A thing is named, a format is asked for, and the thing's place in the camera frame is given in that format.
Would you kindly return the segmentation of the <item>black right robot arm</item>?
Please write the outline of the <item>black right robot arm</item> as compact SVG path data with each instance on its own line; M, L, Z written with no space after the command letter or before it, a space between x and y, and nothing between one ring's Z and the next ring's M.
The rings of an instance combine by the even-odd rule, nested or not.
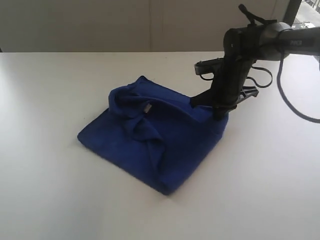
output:
M256 61L279 61L276 84L284 103L298 117L318 124L320 120L297 110L286 97L281 86L284 59L290 54L316 56L320 53L319 27L292 29L284 22L263 25L249 24L229 29L223 39L224 56L199 61L194 70L197 76L213 74L210 89L191 97L190 105L209 106L213 117L222 119L249 97L257 97L261 85L246 86L249 71Z

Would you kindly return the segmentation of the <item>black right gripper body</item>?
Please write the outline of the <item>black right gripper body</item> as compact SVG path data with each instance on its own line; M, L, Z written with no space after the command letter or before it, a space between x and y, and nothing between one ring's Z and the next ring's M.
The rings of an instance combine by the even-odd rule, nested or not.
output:
M249 97L258 96L259 91L255 86L244 85L254 63L254 58L231 56L211 61L213 80L209 101L214 110L234 110Z

